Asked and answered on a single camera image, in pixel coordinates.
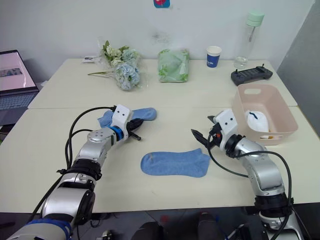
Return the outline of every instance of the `white wall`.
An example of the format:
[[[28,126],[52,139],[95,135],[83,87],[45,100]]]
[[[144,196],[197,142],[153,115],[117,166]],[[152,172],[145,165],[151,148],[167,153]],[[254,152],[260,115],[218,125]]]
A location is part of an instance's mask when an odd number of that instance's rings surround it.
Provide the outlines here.
[[[314,0],[0,0],[0,51],[18,49],[36,80],[47,80],[71,57],[97,52],[97,37],[130,45],[146,58],[163,48],[188,48],[204,59],[206,47],[222,47],[233,59],[249,10],[265,13],[252,59],[277,69]]]

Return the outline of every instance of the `blue paper cup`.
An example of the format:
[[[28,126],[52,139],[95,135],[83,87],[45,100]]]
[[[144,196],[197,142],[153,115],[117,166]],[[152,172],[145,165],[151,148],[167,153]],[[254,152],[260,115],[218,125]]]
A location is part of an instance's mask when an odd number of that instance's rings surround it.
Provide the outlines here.
[[[209,46],[206,49],[206,65],[209,68],[215,68],[218,65],[221,51],[221,47],[218,46]]]

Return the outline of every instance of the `table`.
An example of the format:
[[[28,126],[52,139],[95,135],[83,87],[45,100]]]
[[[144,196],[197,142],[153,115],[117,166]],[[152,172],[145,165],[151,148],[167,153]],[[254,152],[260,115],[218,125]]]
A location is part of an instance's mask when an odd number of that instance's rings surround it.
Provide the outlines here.
[[[277,146],[268,146],[281,154],[292,174],[294,202],[320,201],[320,141],[298,107],[289,107],[299,129]],[[102,167],[102,178],[95,188],[93,212],[124,212],[159,209],[252,206],[254,194],[248,179],[232,175],[210,162],[206,176],[151,176],[140,169],[142,157],[149,152],[184,152],[201,148],[190,129],[206,136],[216,115],[224,107],[158,107],[154,121],[144,122],[137,134],[143,139],[128,139],[114,146]],[[65,168],[64,146],[73,120],[86,108],[29,109],[0,146],[0,212],[30,213],[51,184],[59,177],[57,169]],[[74,130],[98,129],[97,118],[103,110],[83,116]],[[86,141],[81,132],[73,139],[77,154]],[[234,171],[244,173],[236,159],[213,149],[216,159]],[[282,162],[278,165],[288,186]]]
[[[231,80],[235,70],[232,60],[220,60],[217,68],[209,68],[204,60],[190,60],[187,83],[161,83],[158,77],[158,60],[143,60],[142,88],[124,92],[115,80],[103,76],[88,76],[101,71],[95,64],[81,63],[81,59],[68,59],[38,93],[29,109],[92,108],[122,104],[128,108],[145,107],[231,107],[236,86]],[[288,106],[297,102],[267,60],[249,61],[248,68],[265,63],[273,72],[269,80],[280,91]]]

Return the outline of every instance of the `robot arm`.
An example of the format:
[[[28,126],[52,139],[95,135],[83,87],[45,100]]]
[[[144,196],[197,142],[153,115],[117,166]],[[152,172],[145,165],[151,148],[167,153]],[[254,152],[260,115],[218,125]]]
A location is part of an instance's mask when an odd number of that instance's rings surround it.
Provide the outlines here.
[[[74,226],[86,223],[92,214],[94,189],[102,176],[107,152],[129,136],[141,139],[131,131],[143,120],[131,118],[131,110],[118,105],[110,126],[90,132],[72,167],[44,202],[41,218],[29,222],[8,240],[68,240]]]
[[[290,239],[303,240],[304,237],[296,215],[289,206],[285,186],[277,165],[267,153],[237,157],[251,152],[267,151],[267,149],[259,143],[237,134],[238,124],[232,110],[227,109],[217,116],[209,116],[208,118],[214,123],[209,132],[209,136],[213,137],[213,140],[209,142],[210,137],[207,140],[196,130],[191,130],[193,135],[208,150],[218,146],[220,150],[225,151],[227,156],[237,158],[241,162],[248,173],[247,177],[256,196],[254,205],[260,211],[259,216],[263,225],[267,230],[270,230],[266,231],[268,237],[274,235],[274,232],[271,231],[278,230],[285,217],[289,215],[284,229],[293,230]]]

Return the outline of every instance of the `blue sock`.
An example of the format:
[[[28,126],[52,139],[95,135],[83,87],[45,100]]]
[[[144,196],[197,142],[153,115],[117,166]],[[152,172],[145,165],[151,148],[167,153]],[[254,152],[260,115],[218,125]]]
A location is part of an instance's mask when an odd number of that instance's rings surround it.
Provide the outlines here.
[[[104,115],[98,118],[101,128],[105,128],[112,123],[113,112],[108,110]],[[143,119],[145,121],[153,121],[157,117],[157,111],[153,107],[140,108],[133,110],[132,119]]]
[[[210,157],[203,154],[201,149],[186,152],[150,152],[141,160],[141,170],[145,174],[184,175],[195,178],[207,174]]]

